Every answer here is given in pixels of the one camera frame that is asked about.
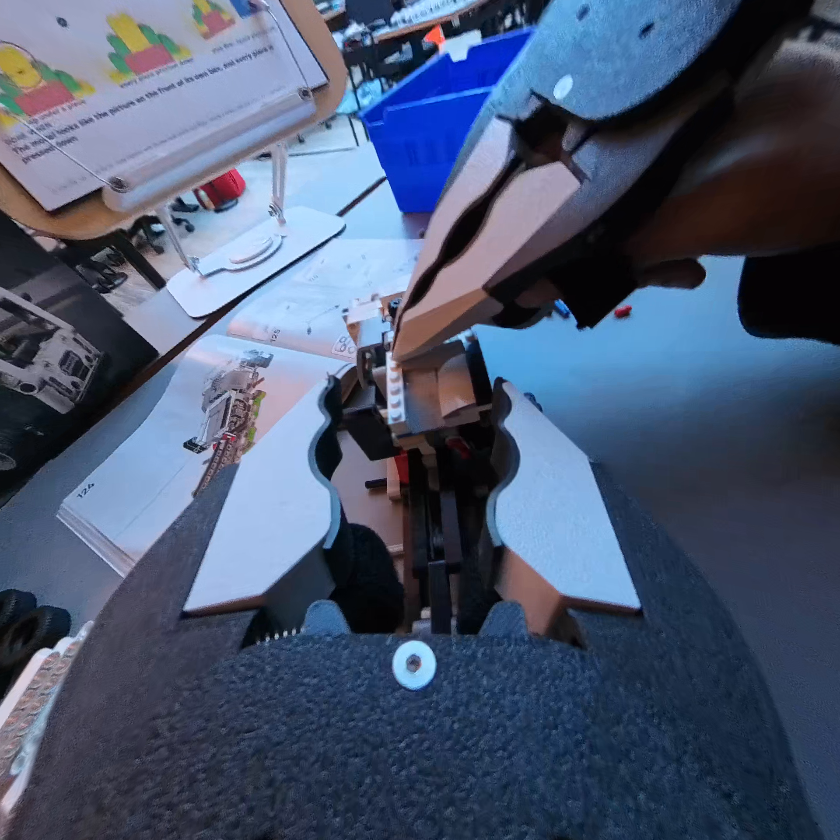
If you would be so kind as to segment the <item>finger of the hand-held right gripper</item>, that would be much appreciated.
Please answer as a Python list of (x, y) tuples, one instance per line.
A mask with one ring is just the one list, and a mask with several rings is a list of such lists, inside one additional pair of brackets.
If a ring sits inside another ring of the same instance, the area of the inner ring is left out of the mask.
[[(492, 119), (480, 132), (476, 146), (467, 153), (462, 168), (441, 196), (427, 228), (418, 261), (434, 258), (434, 266), (440, 267), (446, 260), (459, 255), (477, 234), (480, 224), (486, 219), (501, 190), (514, 175), (527, 169), (518, 153), (518, 141), (511, 124)], [(520, 253), (513, 263), (516, 270), (490, 289), (491, 296), (502, 304), (501, 313), (492, 318), (491, 322), (527, 322), (533, 318), (535, 298), (533, 292), (528, 291), (533, 280), (516, 282), (514, 290), (507, 293), (505, 300), (499, 299), (494, 293), (494, 289), (504, 280), (509, 280), (533, 260), (530, 251), (531, 247)], [(406, 289), (400, 310), (409, 287)], [(396, 322), (400, 310), (395, 316)]]
[(440, 267), (420, 259), (395, 327), (395, 361), (406, 363), (500, 314), (490, 289), (516, 270), (520, 253), (537, 245), (541, 228), (580, 187), (560, 161), (514, 175), (459, 255)]

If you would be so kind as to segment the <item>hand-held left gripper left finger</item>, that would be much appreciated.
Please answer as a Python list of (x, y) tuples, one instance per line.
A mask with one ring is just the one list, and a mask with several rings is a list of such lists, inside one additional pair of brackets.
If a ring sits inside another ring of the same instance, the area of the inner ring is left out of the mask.
[(204, 551), (186, 616), (265, 610), (281, 632), (344, 581), (342, 526), (332, 477), (342, 452), (341, 383), (316, 384), (234, 468)]

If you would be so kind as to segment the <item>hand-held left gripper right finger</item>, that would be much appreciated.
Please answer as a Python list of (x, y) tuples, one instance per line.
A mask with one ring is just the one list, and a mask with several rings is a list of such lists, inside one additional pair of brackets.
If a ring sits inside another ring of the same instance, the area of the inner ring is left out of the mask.
[(641, 615), (592, 462), (514, 384), (493, 387), (490, 586), (532, 635), (552, 635), (569, 610)]

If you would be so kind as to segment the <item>white lego truck model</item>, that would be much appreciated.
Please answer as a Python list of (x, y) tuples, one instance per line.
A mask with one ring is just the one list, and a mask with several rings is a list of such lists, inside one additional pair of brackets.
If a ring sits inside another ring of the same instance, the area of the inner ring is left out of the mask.
[(459, 578), (465, 562), (476, 557), (494, 483), (495, 435), (490, 410), (477, 423), (442, 433), (392, 435), (385, 411), (385, 357), (392, 356), (401, 301), (400, 295), (373, 294), (342, 309), (356, 349), (358, 380), (344, 402), (343, 429), (369, 460), (385, 462), (403, 506), (405, 619), (422, 632), (451, 634), (457, 629)]

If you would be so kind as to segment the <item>white studded lego panel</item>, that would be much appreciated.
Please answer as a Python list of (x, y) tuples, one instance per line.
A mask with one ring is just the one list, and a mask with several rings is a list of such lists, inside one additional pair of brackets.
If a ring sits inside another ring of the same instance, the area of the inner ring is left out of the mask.
[(386, 422), (395, 438), (442, 433), (477, 423), (492, 386), (477, 337), (468, 333), (403, 364), (386, 355)]

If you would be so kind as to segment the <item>pile of small lego pins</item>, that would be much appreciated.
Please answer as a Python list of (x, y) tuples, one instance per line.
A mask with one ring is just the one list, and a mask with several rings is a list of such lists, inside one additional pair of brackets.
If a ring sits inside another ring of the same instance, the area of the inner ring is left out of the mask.
[[(633, 307), (631, 305), (624, 305), (616, 308), (613, 311), (613, 316), (615, 319), (626, 319), (631, 315), (632, 310)], [(560, 300), (553, 304), (553, 311), (564, 320), (572, 318), (571, 310)]]

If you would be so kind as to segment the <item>open lego instruction booklet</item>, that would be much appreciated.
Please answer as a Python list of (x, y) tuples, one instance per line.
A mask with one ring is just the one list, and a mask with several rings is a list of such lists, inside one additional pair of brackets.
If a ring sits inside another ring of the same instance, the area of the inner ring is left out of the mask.
[(353, 371), (343, 311), (401, 291), (420, 239), (337, 238), (196, 341), (160, 401), (57, 517), (122, 578), (215, 474), (327, 376)]

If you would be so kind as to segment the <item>black lego set box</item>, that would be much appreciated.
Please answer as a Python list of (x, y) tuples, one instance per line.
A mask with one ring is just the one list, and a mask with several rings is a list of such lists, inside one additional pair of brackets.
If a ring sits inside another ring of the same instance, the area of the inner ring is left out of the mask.
[(77, 271), (2, 214), (2, 502), (157, 356)]

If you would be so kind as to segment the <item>group of white lego beams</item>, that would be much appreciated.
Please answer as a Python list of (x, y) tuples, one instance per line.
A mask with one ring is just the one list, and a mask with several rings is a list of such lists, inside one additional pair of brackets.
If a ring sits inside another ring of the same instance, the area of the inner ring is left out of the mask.
[(29, 660), (1, 706), (2, 812), (9, 814), (23, 793), (35, 765), (49, 714), (78, 650), (94, 626), (82, 625), (74, 636), (43, 647)]

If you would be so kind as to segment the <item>person's right hand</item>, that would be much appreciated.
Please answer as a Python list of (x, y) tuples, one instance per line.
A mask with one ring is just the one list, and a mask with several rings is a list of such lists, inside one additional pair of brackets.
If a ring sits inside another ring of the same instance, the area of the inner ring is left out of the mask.
[(786, 39), (736, 89), (729, 120), (625, 243), (635, 288), (695, 289), (702, 256), (838, 240), (838, 38)]

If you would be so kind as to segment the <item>blue plastic bin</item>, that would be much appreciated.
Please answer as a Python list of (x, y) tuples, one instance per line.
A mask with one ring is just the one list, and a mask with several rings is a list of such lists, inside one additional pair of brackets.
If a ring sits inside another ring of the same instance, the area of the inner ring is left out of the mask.
[(533, 31), (488, 38), (460, 59), (430, 59), (361, 112), (402, 213), (433, 212), (478, 113)]

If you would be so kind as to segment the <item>white metal document stand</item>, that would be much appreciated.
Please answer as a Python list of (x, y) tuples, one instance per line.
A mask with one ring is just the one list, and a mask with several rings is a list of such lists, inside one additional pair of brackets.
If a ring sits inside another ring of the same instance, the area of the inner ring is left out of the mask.
[[(205, 257), (190, 256), (173, 241), (185, 268), (173, 277), (170, 291), (190, 317), (218, 310), (342, 230), (334, 215), (306, 207), (284, 208), (286, 140), (266, 149), (271, 150), (274, 167), (266, 220)], [(137, 216), (152, 210), (163, 215), (173, 198)]]

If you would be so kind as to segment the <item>red bag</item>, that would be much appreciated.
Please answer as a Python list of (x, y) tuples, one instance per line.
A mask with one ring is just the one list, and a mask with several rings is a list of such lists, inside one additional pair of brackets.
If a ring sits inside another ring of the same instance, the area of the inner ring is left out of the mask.
[(219, 214), (235, 207), (245, 190), (244, 177), (237, 169), (231, 169), (194, 188), (193, 194), (202, 208)]

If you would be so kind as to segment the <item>colourful printed instruction sheet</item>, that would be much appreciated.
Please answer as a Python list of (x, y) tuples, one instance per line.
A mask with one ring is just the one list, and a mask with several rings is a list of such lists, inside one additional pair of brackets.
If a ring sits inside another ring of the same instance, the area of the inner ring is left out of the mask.
[(2, 166), (47, 212), (327, 85), (282, 2), (2, 2)]

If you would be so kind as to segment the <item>wooden document board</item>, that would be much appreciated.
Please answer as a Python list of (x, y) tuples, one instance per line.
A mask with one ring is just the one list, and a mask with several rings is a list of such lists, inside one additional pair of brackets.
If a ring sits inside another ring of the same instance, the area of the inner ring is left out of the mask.
[(220, 133), (189, 154), (169, 154), (145, 166), (131, 186), (120, 179), (47, 212), (2, 166), (2, 211), (24, 226), (58, 238), (95, 238), (122, 226), (175, 195), (191, 191), (296, 132), (333, 114), (343, 96), (346, 70), (340, 50), (314, 2), (281, 1), (301, 36), (322, 63), (329, 81), (290, 99), (296, 110), (261, 111), (236, 134)]

